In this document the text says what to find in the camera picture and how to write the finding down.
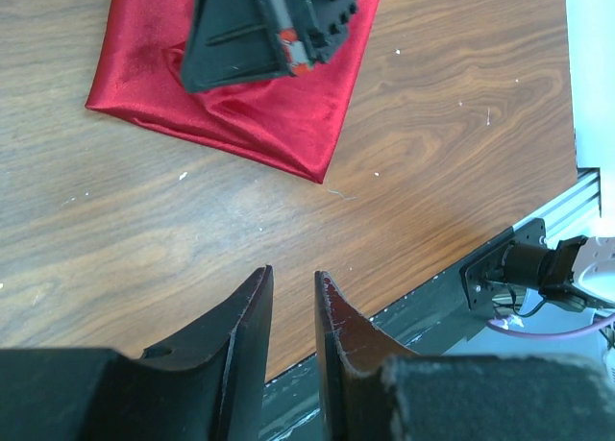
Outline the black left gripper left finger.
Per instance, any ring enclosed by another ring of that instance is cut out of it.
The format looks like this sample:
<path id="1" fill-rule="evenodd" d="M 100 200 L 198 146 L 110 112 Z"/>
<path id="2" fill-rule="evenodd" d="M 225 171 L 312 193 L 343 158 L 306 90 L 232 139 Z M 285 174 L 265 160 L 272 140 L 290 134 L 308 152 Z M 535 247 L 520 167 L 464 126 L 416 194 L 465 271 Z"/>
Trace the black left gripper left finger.
<path id="1" fill-rule="evenodd" d="M 229 298 L 132 359 L 108 348 L 5 349 L 5 440 L 255 440 L 274 276 L 257 269 Z"/>

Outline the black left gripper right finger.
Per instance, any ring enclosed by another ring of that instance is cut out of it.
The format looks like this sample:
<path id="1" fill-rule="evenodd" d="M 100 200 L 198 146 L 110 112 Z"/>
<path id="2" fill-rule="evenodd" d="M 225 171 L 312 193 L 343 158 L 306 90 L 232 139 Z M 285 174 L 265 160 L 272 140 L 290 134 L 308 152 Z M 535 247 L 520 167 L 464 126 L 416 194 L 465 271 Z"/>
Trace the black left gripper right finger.
<path id="1" fill-rule="evenodd" d="M 574 355 L 419 355 L 317 272 L 320 410 L 328 440 L 610 440 L 614 385 Z"/>

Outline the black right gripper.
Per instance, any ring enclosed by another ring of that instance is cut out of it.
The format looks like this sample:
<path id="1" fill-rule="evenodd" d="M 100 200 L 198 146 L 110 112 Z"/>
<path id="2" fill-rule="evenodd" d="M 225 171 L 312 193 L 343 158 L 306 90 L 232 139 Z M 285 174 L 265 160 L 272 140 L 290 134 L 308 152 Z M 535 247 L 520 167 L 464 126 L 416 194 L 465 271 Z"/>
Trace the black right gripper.
<path id="1" fill-rule="evenodd" d="M 300 76 L 329 62 L 358 0 L 194 0 L 181 65 L 189 93 Z"/>

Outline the red cloth napkin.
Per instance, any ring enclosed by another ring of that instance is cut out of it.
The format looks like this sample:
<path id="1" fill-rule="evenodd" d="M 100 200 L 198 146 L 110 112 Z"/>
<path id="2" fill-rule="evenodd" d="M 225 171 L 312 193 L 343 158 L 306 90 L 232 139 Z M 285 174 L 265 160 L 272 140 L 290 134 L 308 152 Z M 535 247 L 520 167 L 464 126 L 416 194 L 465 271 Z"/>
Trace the red cloth napkin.
<path id="1" fill-rule="evenodd" d="M 322 183 L 380 0 L 358 0 L 350 39 L 302 77 L 190 94 L 180 82 L 193 0 L 111 0 L 86 108 Z"/>

